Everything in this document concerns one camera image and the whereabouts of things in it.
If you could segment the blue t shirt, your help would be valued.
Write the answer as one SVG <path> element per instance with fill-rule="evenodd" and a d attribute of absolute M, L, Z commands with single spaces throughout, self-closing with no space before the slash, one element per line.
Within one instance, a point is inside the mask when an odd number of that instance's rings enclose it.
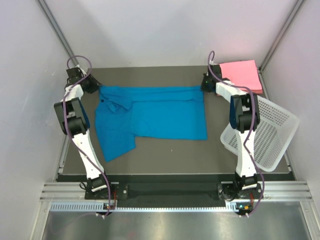
<path fill-rule="evenodd" d="M 137 137 L 207 140 L 200 86 L 102 86 L 95 131 L 106 162 L 135 149 Z"/>

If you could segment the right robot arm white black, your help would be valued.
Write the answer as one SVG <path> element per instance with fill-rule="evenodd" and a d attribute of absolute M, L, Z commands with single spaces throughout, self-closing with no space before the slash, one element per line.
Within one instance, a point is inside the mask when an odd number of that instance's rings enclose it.
<path fill-rule="evenodd" d="M 229 126 L 234 130 L 237 140 L 237 166 L 233 189 L 221 190 L 221 196 L 230 195 L 229 201 L 237 197 L 245 198 L 258 186 L 254 161 L 254 140 L 260 123 L 258 97 L 246 87 L 235 86 L 228 78 L 223 78 L 220 66 L 211 60 L 207 72 L 203 74 L 200 89 L 229 102 Z"/>

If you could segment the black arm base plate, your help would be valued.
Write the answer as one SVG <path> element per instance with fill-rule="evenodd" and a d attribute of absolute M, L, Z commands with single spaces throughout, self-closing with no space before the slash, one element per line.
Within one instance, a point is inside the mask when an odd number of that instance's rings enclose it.
<path fill-rule="evenodd" d="M 109 175 L 110 188 L 87 200 L 113 200 L 124 208 L 204 208 L 224 207 L 231 198 L 221 190 L 233 189 L 234 174 L 134 174 Z M 245 190 L 233 200 L 258 200 L 262 193 L 261 177 L 257 187 Z"/>

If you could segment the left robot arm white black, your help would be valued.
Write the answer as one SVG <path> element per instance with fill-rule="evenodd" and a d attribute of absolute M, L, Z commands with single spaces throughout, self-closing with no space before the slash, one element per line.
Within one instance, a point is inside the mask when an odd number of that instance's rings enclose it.
<path fill-rule="evenodd" d="M 90 121 L 81 103 L 84 93 L 92 94 L 100 87 L 98 81 L 79 65 L 68 68 L 64 98 L 53 105 L 61 130 L 70 134 L 86 170 L 85 191 L 96 197 L 109 198 L 114 191 L 105 179 L 105 170 L 98 160 L 90 138 Z"/>

